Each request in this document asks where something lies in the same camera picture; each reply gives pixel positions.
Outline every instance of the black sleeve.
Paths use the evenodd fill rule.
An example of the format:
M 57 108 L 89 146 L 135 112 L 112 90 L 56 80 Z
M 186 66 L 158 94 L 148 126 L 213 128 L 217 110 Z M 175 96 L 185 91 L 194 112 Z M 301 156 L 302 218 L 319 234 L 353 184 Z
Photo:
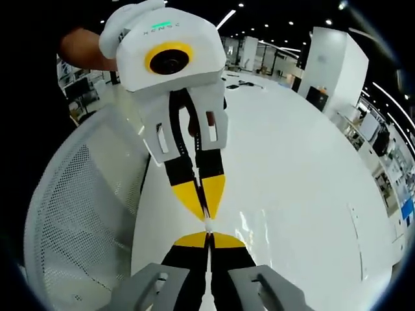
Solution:
M 58 41 L 76 28 L 87 28 L 88 24 L 97 22 L 95 15 L 99 15 L 101 7 L 97 0 L 60 0 L 57 2 L 57 17 L 53 27 L 56 27 Z
M 143 0 L 58 0 L 60 3 L 58 11 L 57 31 L 58 39 L 61 40 L 76 28 L 85 28 L 100 34 L 104 23 L 112 13 L 121 6 L 130 3 L 140 3 Z

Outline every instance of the white cabinet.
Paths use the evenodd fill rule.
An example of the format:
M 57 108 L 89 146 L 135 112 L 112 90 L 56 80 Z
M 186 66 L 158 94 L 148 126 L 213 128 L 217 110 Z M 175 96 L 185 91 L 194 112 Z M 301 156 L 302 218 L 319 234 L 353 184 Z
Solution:
M 358 151 L 360 157 L 362 158 L 364 164 L 370 171 L 371 175 L 374 175 L 377 171 L 380 163 L 379 163 L 379 157 L 373 150 L 372 146 L 368 141 L 365 141 L 362 146 L 360 147 Z

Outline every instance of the yellow lens ring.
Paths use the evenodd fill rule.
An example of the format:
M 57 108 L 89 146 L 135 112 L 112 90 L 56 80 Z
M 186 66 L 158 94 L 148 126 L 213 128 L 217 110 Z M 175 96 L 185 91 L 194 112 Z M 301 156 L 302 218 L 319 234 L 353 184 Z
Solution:
M 152 59 L 161 52 L 168 51 L 168 50 L 177 50 L 186 53 L 187 57 L 189 57 L 189 63 L 193 59 L 193 50 L 190 45 L 179 42 L 179 41 L 168 41 L 162 44 L 159 44 L 153 47 L 147 55 L 145 56 L 145 68 L 150 73 L 156 73 L 151 69 L 151 61 Z

